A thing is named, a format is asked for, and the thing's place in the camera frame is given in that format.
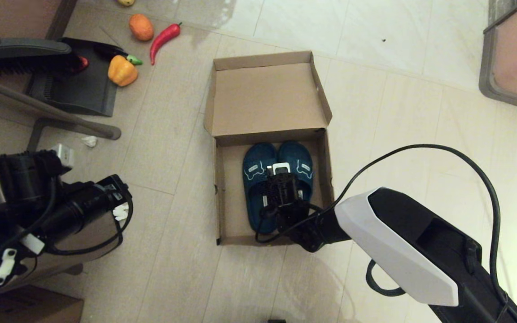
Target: slipper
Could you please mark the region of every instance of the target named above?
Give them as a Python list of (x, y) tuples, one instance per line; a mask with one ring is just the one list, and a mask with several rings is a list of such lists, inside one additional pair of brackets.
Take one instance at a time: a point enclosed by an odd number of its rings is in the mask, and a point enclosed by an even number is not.
[(296, 141), (287, 141), (279, 148), (278, 160), (279, 163), (289, 163), (291, 173), (298, 177), (296, 186), (298, 187), (299, 198), (310, 202), (314, 167), (308, 149)]
[(246, 210), (250, 227), (263, 235), (276, 229), (275, 218), (265, 218), (261, 223), (260, 217), (260, 210), (268, 205), (264, 191), (267, 182), (267, 166), (275, 163), (276, 149), (269, 143), (254, 145), (246, 152), (245, 159), (242, 161), (242, 182), (245, 185)]

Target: yellow fruit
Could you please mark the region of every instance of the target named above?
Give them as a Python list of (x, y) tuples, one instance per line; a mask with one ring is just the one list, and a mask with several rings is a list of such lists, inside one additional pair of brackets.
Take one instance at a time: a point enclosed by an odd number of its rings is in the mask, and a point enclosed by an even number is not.
[(131, 16), (129, 27), (136, 39), (148, 41), (153, 38), (153, 25), (150, 23), (149, 18), (140, 13)]
[(137, 68), (127, 61), (121, 55), (113, 57), (111, 64), (109, 64), (109, 71), (107, 71), (109, 80), (112, 80), (119, 86), (127, 86), (135, 82), (139, 76)]
[(135, 3), (135, 0), (117, 0), (117, 1), (125, 7), (132, 6)]

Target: brush bristles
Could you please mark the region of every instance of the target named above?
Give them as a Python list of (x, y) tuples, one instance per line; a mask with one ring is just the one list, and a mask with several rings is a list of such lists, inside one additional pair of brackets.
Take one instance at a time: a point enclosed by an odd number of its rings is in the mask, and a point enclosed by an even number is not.
[(71, 74), (81, 67), (81, 59), (73, 52), (63, 55), (0, 59), (0, 75), (33, 72)]

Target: black cable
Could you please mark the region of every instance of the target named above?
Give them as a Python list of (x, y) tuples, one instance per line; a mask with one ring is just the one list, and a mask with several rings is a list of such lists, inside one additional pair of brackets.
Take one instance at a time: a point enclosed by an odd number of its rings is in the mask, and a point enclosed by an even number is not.
[(408, 145), (404, 147), (400, 147), (399, 149), (395, 149), (391, 151), (390, 153), (387, 153), (385, 155), (382, 155), (381, 157), (378, 157), (377, 159), (373, 160), (372, 162), (368, 163), (366, 166), (361, 168), (354, 176), (352, 176), (351, 180), (346, 184), (346, 187), (343, 189), (341, 194), (338, 196), (338, 198), (330, 204), (330, 206), (326, 207), (323, 211), (315, 212), (312, 215), (308, 216), (307, 218), (303, 219), (302, 221), (296, 223), (295, 225), (292, 225), (289, 227), (289, 229), (283, 231), (282, 233), (279, 233), (275, 235), (274, 237), (265, 240), (263, 243), (269, 243), (272, 242), (281, 235), (284, 235), (285, 233), (288, 233), (290, 230), (298, 227), (302, 223), (305, 223), (306, 221), (310, 221), (311, 219), (314, 219), (319, 216), (324, 216), (328, 211), (332, 210), (339, 202), (342, 200), (344, 195), (346, 194), (346, 191), (350, 188), (352, 183), (357, 179), (362, 172), (367, 170), (368, 168), (372, 167), (374, 164), (396, 154), (400, 153), (401, 151), (406, 151), (409, 149), (417, 149), (417, 148), (431, 148), (431, 149), (439, 149), (443, 151), (448, 151), (449, 153), (453, 153), (454, 155), (458, 156), (460, 159), (464, 160), (466, 164), (470, 165), (472, 169), (480, 176), (480, 179), (484, 183), (484, 186), (486, 186), (486, 189), (488, 190), (488, 194), (490, 195), (490, 201), (492, 203), (492, 216), (493, 216), (493, 223), (492, 223), (492, 239), (490, 244), (490, 279), (492, 281), (492, 287), (494, 288), (494, 291), (496, 295), (499, 297), (502, 305), (504, 307), (508, 307), (509, 312), (513, 317), (517, 319), (517, 313), (509, 307), (508, 304), (508, 296), (507, 294), (502, 290), (500, 287), (500, 284), (498, 282), (498, 275), (497, 275), (497, 254), (498, 254), (498, 242), (500, 239), (500, 205), (498, 203), (498, 196), (496, 194), (496, 190), (494, 189), (494, 186), (492, 185), (492, 182), (490, 182), (490, 179), (484, 171), (476, 164), (472, 159), (470, 159), (468, 156), (464, 155), (460, 151), (457, 151), (456, 149), (453, 149), (451, 147), (447, 147), (444, 145), (436, 145), (436, 144), (416, 144), (416, 145)]
[(5, 251), (7, 248), (11, 247), (15, 243), (18, 243), (18, 241), (20, 241), (24, 237), (27, 237), (27, 235), (29, 235), (30, 233), (35, 231), (35, 229), (39, 228), (41, 226), (41, 224), (43, 224), (43, 222), (45, 222), (45, 220), (47, 220), (47, 218), (52, 214), (51, 211), (55, 207), (56, 195), (57, 195), (56, 178), (53, 177), (49, 181), (49, 202), (47, 203), (47, 207), (45, 208), (45, 211), (43, 211), (43, 214), (41, 214), (41, 216), (37, 220), (35, 220), (34, 223), (32, 223), (29, 227), (27, 227), (27, 229), (21, 231), (20, 233), (17, 233), (13, 237), (10, 237), (9, 239), (7, 239), (4, 243), (2, 243), (0, 245), (0, 258), (1, 258), (3, 251)]
[(308, 204), (308, 206), (313, 209), (313, 210), (316, 210), (316, 212), (312, 213), (311, 215), (309, 215), (308, 217), (298, 221), (297, 223), (294, 223), (293, 225), (291, 225), (288, 229), (286, 229), (285, 231), (282, 231), (280, 233), (277, 233), (276, 235), (274, 235), (273, 237), (270, 237), (269, 239), (266, 239), (266, 240), (260, 240), (259, 239), (259, 231), (260, 231), (260, 227), (261, 225), (263, 224), (263, 219), (261, 218), (260, 221), (258, 222), (258, 228), (257, 228), (257, 231), (256, 233), (254, 234), (254, 240), (257, 241), (257, 243), (271, 243), (273, 241), (275, 241), (276, 239), (282, 237), (283, 235), (286, 235), (287, 233), (289, 233), (290, 231), (294, 230), (296, 227), (298, 227), (299, 225), (302, 225), (302, 223), (305, 223), (305, 222), (308, 222), (316, 217), (318, 217), (318, 215), (320, 214), (320, 212), (322, 212), (322, 209), (314, 204)]
[(388, 297), (396, 297), (406, 294), (404, 289), (402, 288), (394, 288), (394, 289), (383, 289), (374, 280), (374, 277), (372, 277), (372, 268), (374, 268), (374, 265), (376, 262), (374, 259), (371, 259), (370, 262), (368, 262), (368, 268), (367, 268), (367, 275), (366, 280), (367, 284), (372, 290), (379, 293), (380, 295), (388, 296)]
[(112, 243), (115, 241), (115, 239), (120, 238), (123, 236), (123, 231), (127, 228), (127, 225), (129, 225), (129, 222), (131, 222), (131, 217), (133, 217), (133, 201), (131, 199), (131, 196), (123, 191), (109, 191), (109, 192), (118, 192), (121, 195), (125, 197), (125, 200), (127, 200), (127, 203), (129, 204), (129, 213), (127, 214), (127, 219), (125, 219), (125, 223), (123, 224), (123, 227), (121, 229), (117, 229), (117, 233), (110, 237), (109, 239), (103, 241), (102, 243), (95, 245), (94, 247), (90, 248), (84, 248), (84, 249), (75, 249), (75, 250), (59, 250), (54, 245), (47, 246), (46, 252), (50, 253), (51, 255), (58, 255), (58, 256), (74, 256), (74, 255), (84, 255), (85, 253), (90, 253), (97, 251), (107, 245), (109, 243)]

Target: cardboard box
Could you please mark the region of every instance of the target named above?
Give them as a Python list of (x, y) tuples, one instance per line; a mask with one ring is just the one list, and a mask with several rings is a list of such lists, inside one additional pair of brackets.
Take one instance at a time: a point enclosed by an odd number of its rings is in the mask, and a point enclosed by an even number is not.
[(0, 295), (0, 323), (78, 323), (83, 300), (26, 286)]
[(305, 145), (314, 164), (311, 203), (325, 207), (334, 201), (330, 119), (312, 52), (215, 59), (205, 129), (213, 137), (217, 244), (261, 245), (249, 225), (242, 182), (242, 160), (255, 143)]

